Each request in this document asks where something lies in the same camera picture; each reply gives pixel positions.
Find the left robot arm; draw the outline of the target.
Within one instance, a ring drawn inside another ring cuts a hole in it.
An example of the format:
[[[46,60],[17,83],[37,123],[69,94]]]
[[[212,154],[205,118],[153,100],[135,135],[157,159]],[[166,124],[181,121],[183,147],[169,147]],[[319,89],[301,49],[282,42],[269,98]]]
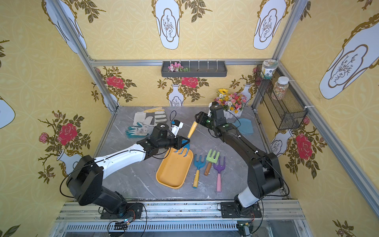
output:
[[[170,128],[165,123],[159,123],[153,128],[150,137],[129,148],[103,157],[84,156],[68,174],[66,185],[80,205],[93,203],[103,207],[111,215],[123,217],[128,210],[126,199],[120,193],[103,187],[103,179],[133,163],[155,157],[160,149],[179,150],[185,147],[196,127],[197,124],[194,123],[188,136],[182,137],[177,134],[180,126],[173,125]]]

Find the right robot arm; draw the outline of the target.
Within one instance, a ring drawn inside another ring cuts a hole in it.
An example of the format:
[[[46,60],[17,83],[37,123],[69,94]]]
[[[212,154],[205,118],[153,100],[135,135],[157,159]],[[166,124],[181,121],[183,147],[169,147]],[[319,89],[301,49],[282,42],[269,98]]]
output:
[[[212,130],[215,137],[231,146],[248,166],[247,188],[235,197],[237,213],[246,214],[255,203],[284,186],[278,157],[248,141],[235,125],[227,122],[224,109],[218,103],[213,102],[209,112],[196,114],[195,122]]]

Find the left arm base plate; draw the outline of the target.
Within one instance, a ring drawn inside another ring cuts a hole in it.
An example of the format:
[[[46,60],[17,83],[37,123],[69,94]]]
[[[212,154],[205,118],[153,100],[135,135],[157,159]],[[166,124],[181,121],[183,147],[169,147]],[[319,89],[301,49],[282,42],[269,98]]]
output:
[[[113,219],[127,219],[131,217],[133,220],[140,219],[144,211],[143,204],[140,202],[123,204],[117,213],[112,214],[106,209],[101,212],[100,219],[113,220]]]

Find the yellow plastic storage tray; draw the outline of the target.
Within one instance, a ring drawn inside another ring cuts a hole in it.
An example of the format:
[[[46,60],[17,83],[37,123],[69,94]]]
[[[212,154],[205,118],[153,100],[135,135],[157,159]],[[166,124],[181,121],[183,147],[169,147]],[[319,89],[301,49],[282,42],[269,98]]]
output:
[[[181,188],[192,161],[193,152],[190,149],[171,149],[167,152],[166,158],[162,160],[157,170],[157,182],[172,189]]]

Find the teal rake yellow handle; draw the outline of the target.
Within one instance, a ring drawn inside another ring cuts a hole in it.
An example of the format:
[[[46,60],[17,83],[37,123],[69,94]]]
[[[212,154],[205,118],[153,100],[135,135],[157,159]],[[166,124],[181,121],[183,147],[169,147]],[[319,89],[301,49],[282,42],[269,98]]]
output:
[[[174,125],[174,130],[175,132],[178,132],[179,129],[181,129],[183,127],[183,123],[182,122],[179,122],[179,125],[177,126],[176,125],[176,121],[172,123]],[[189,133],[187,135],[187,138],[185,138],[184,140],[182,140],[182,148],[178,149],[175,151],[175,153],[179,153],[182,154],[182,153],[185,153],[184,154],[184,157],[186,157],[188,155],[188,152],[190,151],[190,138],[191,136],[193,135],[196,127],[197,127],[198,123],[196,121],[193,122],[190,130],[189,130]]]

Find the blue rake yellow handle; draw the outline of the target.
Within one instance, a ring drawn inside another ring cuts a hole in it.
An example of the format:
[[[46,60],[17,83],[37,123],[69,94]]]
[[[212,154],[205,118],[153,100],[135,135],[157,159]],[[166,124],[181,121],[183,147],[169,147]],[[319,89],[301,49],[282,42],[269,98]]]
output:
[[[205,161],[206,161],[206,158],[203,158],[202,155],[198,155],[198,154],[194,155],[193,164],[196,167],[196,173],[195,173],[192,187],[195,189],[198,187],[200,170],[205,166]]]

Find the purple rake pink handle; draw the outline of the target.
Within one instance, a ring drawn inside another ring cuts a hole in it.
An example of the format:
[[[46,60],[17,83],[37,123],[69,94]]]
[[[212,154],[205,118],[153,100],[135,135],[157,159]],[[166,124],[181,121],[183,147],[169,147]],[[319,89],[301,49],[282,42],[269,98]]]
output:
[[[216,185],[216,192],[221,193],[222,192],[222,177],[221,172],[225,170],[226,168],[226,157],[223,158],[223,164],[220,164],[220,160],[218,160],[217,164],[213,164],[213,168],[218,172],[217,174],[217,185]]]

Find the green rake brown handle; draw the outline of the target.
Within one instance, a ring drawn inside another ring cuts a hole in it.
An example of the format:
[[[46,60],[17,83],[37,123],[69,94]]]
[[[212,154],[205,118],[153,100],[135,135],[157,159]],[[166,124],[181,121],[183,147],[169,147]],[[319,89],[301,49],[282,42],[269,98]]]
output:
[[[219,155],[220,155],[220,152],[217,152],[216,150],[212,150],[212,149],[209,150],[206,156],[206,161],[208,162],[208,164],[204,172],[205,176],[208,176],[212,165],[218,162]]]

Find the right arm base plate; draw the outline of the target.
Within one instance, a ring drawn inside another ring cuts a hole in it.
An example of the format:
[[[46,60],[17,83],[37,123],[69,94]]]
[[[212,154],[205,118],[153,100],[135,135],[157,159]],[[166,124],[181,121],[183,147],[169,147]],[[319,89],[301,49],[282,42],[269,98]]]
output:
[[[261,218],[262,209],[258,203],[250,207],[243,207],[234,202],[221,202],[221,215],[223,218]]]

